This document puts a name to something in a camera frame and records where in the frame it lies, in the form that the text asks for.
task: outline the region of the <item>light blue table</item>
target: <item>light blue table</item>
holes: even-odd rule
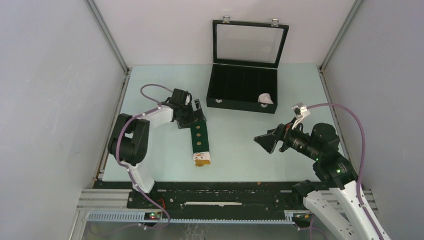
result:
[[[178,88],[199,98],[207,119],[211,164],[196,167],[193,161],[190,129],[178,129],[175,122],[155,128],[149,136],[144,159],[156,181],[182,182],[275,182],[318,181],[312,169],[313,160],[289,149],[268,154],[253,138],[267,130],[286,124],[295,116],[291,106],[326,103],[327,98],[317,67],[309,63],[283,64],[278,68],[278,108],[275,114],[209,108],[206,93],[212,65],[153,65],[132,68],[121,113],[135,115],[156,104],[140,94],[149,83]],[[158,87],[145,88],[145,93],[164,101],[170,93]],[[316,123],[334,121],[328,107],[315,108],[304,120],[304,131]],[[128,173],[109,155],[103,181],[129,181]]]

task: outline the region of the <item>box latch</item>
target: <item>box latch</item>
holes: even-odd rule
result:
[[[276,18],[272,19],[272,21],[271,21],[272,27],[278,27],[278,24],[279,24],[278,19],[276,19]]]
[[[223,24],[229,24],[230,23],[230,16],[223,16],[222,17],[222,23]]]

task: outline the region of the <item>open lid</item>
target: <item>open lid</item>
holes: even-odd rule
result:
[[[213,62],[262,68],[278,68],[286,41],[288,25],[271,23],[212,21]]]

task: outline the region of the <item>metal frame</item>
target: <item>metal frame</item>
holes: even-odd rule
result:
[[[115,55],[116,59],[118,60],[123,72],[125,74],[128,74],[130,71],[127,63],[125,63],[124,57],[122,56],[112,34],[109,30],[108,26],[106,25],[105,19],[103,19],[102,14],[99,11],[99,8],[97,7],[97,4],[95,0],[85,0],[85,3],[88,6],[88,9],[90,10],[91,14],[93,15],[93,18],[95,22],[97,23],[101,33],[103,34],[104,38],[106,39],[107,44],[111,48],[113,54]]]
[[[89,8],[90,12],[93,14],[94,20],[98,24],[102,34],[105,37],[105,40],[109,44],[112,52],[114,53],[116,59],[118,60],[123,72],[125,73],[124,81],[122,85],[122,89],[119,94],[119,98],[117,100],[116,108],[115,108],[115,116],[113,118],[113,121],[110,126],[109,135],[113,129],[113,126],[116,121],[116,117],[122,107],[123,100],[125,97],[125,92],[128,87],[128,81],[130,79],[130,69],[127,66],[121,52],[118,49],[118,46],[115,42],[115,40],[112,37],[112,34],[107,27],[105,20],[103,19],[95,0],[85,0],[87,7]],[[334,55],[335,50],[339,46],[341,40],[345,36],[349,26],[351,25],[354,17],[358,13],[358,10],[360,9],[362,3],[364,0],[356,0],[355,3],[352,5],[352,8],[346,17],[346,20],[344,21],[339,33],[337,34],[337,37],[335,38],[333,44],[331,45],[331,48],[329,49],[327,55],[325,56],[321,66],[318,68],[319,76],[322,81],[322,86],[325,91],[325,95],[327,97],[327,100],[329,103],[332,103],[332,98],[330,94],[330,90],[328,88],[326,78],[325,78],[325,69],[328,66],[332,56]],[[342,145],[342,149],[345,153],[346,158],[349,159],[349,152],[348,148],[346,146],[346,142],[344,140],[344,136],[341,131],[341,125],[339,122],[337,111],[331,107],[331,114],[333,117],[333,120],[335,122],[336,130],[340,136],[340,143]],[[108,156],[108,152],[106,150],[106,144],[103,151],[103,154],[100,157],[99,160],[99,169],[97,170],[95,181],[97,178],[101,178],[103,174],[103,170],[105,167],[106,159]],[[130,189],[84,189],[81,193],[75,215],[73,217],[72,225],[69,230],[68,234],[68,240],[81,240],[84,236],[84,230],[86,227],[86,224],[88,221],[101,221],[101,218],[103,217],[103,220],[105,221],[113,221],[113,222],[131,222],[131,220],[123,219],[122,217],[119,219],[119,215],[125,215],[127,214],[144,214],[147,212],[157,212],[158,209],[128,209],[127,203],[128,203],[128,195],[130,193]],[[341,208],[341,205],[336,200],[335,196],[333,196],[330,191],[321,191],[323,193],[324,198],[331,204],[332,207],[334,207],[339,213],[343,213],[343,209]],[[377,205],[374,201],[374,197],[370,190],[364,191],[365,198],[368,200],[369,205],[371,206],[372,210],[378,217],[378,210]],[[104,214],[113,214],[113,213],[120,213],[116,215],[108,215],[105,218]],[[192,223],[192,222],[198,222],[198,223],[261,223],[261,224],[292,224],[292,217],[296,214],[305,214],[309,213],[307,210],[286,210],[284,211],[284,214],[286,215],[286,221],[231,221],[231,220],[214,220],[214,221],[204,221],[201,219],[172,219],[172,222],[175,223]]]
[[[347,17],[344,20],[343,25],[341,26],[340,30],[338,31],[338,34],[337,34],[334,42],[332,43],[330,49],[328,50],[328,53],[325,56],[321,66],[319,67],[319,69],[321,69],[321,71],[324,71],[326,69],[326,67],[328,66],[331,58],[333,57],[334,52],[336,51],[337,47],[339,46],[340,42],[342,41],[343,37],[345,36],[346,32],[348,31],[349,26],[352,24],[352,21],[354,20],[355,16],[358,13],[358,10],[360,9],[360,7],[362,6],[362,3],[364,3],[364,1],[365,0],[356,0],[353,3],[349,14],[347,14]]]

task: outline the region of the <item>wire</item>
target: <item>wire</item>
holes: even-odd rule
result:
[[[157,102],[158,104],[159,104],[159,106],[157,107],[157,108],[155,108],[155,109],[152,109],[152,110],[149,110],[149,111],[147,111],[147,112],[144,112],[144,113],[140,113],[140,114],[137,114],[137,115],[134,115],[134,116],[132,116],[124,125],[123,125],[123,127],[122,127],[122,130],[120,131],[120,133],[119,133],[119,136],[118,136],[118,140],[117,140],[117,142],[116,142],[116,150],[115,150],[115,152],[116,152],[116,162],[118,163],[118,165],[119,166],[121,166],[121,167],[124,167],[124,168],[126,168],[126,171],[128,172],[128,175],[129,175],[129,178],[131,179],[131,182],[132,182],[132,185],[136,188],[136,190],[137,191],[139,191],[142,195],[143,195],[143,197],[146,199],[146,200],[148,200],[149,202],[151,202],[153,205],[155,205],[156,207],[158,207],[160,210],[162,210],[162,212],[166,215],[166,217],[167,217],[167,222],[166,222],[166,224],[165,225],[161,225],[161,226],[144,226],[145,228],[150,228],[150,229],[161,229],[161,228],[164,228],[164,227],[166,227],[166,226],[168,226],[170,223],[171,223],[171,217],[170,217],[170,214],[165,210],[165,208],[163,208],[162,206],[160,206],[159,204],[157,204],[155,201],[153,201],[149,196],[147,196],[147,194],[142,190],[142,188],[136,183],[136,180],[135,180],[135,178],[134,178],[134,176],[131,174],[131,171],[130,171],[130,167],[128,166],[128,165],[126,165],[126,164],[123,164],[123,163],[121,163],[120,161],[119,161],[119,159],[120,159],[120,156],[119,156],[119,153],[120,153],[120,147],[121,147],[121,141],[122,141],[122,138],[123,138],[123,136],[124,136],[124,134],[125,134],[125,130],[128,128],[128,126],[131,124],[131,122],[132,121],[134,121],[135,119],[137,119],[137,118],[140,118],[140,117],[143,117],[143,116],[145,116],[145,115],[147,115],[148,113],[152,113],[152,112],[155,112],[155,111],[157,111],[157,110],[160,110],[161,109],[161,107],[160,107],[160,102],[159,101],[157,101],[157,100],[155,100],[155,99],[153,99],[153,98],[151,98],[151,97],[148,97],[148,96],[146,96],[146,95],[144,95],[144,93],[143,93],[143,89],[145,88],[145,87],[148,87],[148,86],[156,86],[156,87],[160,87],[160,88],[163,88],[163,89],[166,89],[166,90],[168,90],[168,91],[170,91],[170,92],[172,92],[169,88],[167,88],[167,87],[165,87],[165,86],[162,86],[162,85],[159,85],[159,84],[146,84],[146,85],[144,85],[143,87],[141,87],[141,89],[140,89],[140,92],[141,92],[141,94],[144,96],[144,97],[146,97],[146,98],[148,98],[148,99],[150,99],[150,100],[153,100],[153,101],[155,101],[155,102]]]
[[[299,227],[297,223],[294,223],[294,226],[297,228],[298,231],[306,231],[309,230],[309,239],[312,240],[312,230],[315,230],[319,232],[325,240],[328,240],[326,233],[319,229],[318,227],[312,227],[312,224],[314,223],[315,215],[312,216],[310,219],[309,227]]]
[[[158,201],[161,201],[162,202],[162,205],[163,205],[163,208],[164,209],[167,209],[167,206],[165,205],[165,201],[164,201],[163,198],[159,198]]]
[[[314,221],[315,221],[315,215],[312,216],[309,223],[309,240],[312,240],[312,230],[313,230],[312,224],[314,224]]]
[[[323,237],[324,237],[324,239],[325,240],[328,240],[328,237],[327,237],[327,235],[326,235],[326,233],[325,232],[323,232],[321,229],[319,229],[319,228],[316,228],[316,227],[311,227],[311,229],[312,230],[315,230],[315,231],[317,231],[317,232],[319,232]]]
[[[362,199],[362,195],[361,195],[361,182],[362,182],[362,177],[363,177],[363,171],[364,171],[364,159],[365,159],[365,133],[364,133],[364,128],[361,124],[361,121],[359,120],[358,116],[356,116],[356,114],[350,110],[349,108],[337,104],[337,103],[320,103],[320,104],[315,104],[312,106],[308,106],[308,109],[314,109],[314,108],[318,108],[318,107],[322,107],[322,106],[329,106],[329,107],[336,107],[336,108],[340,108],[343,109],[345,111],[347,111],[348,113],[350,113],[350,115],[352,115],[352,117],[356,120],[356,123],[359,126],[359,130],[360,130],[360,135],[362,138],[362,151],[360,154],[360,163],[359,163],[359,172],[358,172],[358,178],[356,181],[356,195],[359,201],[359,204],[362,206],[364,205],[364,200]],[[384,237],[382,235],[382,233],[379,230],[379,227],[377,226],[376,222],[373,220],[373,218],[371,217],[370,212],[368,211],[368,209],[366,207],[362,207],[363,211],[365,212],[365,215],[368,217],[369,221],[371,222],[372,226],[374,227],[374,230],[377,232],[378,238],[380,240],[383,240]]]
[[[161,102],[160,102],[160,101],[158,101],[158,100],[154,99],[153,97],[149,97],[149,96],[147,96],[146,94],[144,94],[144,93],[143,93],[143,89],[144,89],[145,87],[150,87],[150,86],[155,86],[155,87],[163,88],[163,89],[168,90],[169,92],[171,92],[171,93],[172,93],[172,90],[171,90],[171,89],[169,89],[169,88],[167,88],[166,86],[162,86],[162,85],[154,84],[154,83],[146,84],[146,85],[144,85],[144,86],[142,86],[142,87],[140,88],[140,93],[141,93],[141,95],[143,95],[143,97],[145,97],[145,98],[147,98],[147,99],[149,99],[149,100],[152,100],[153,102],[155,102],[155,103],[157,103],[157,104],[159,104],[159,105],[161,105]]]

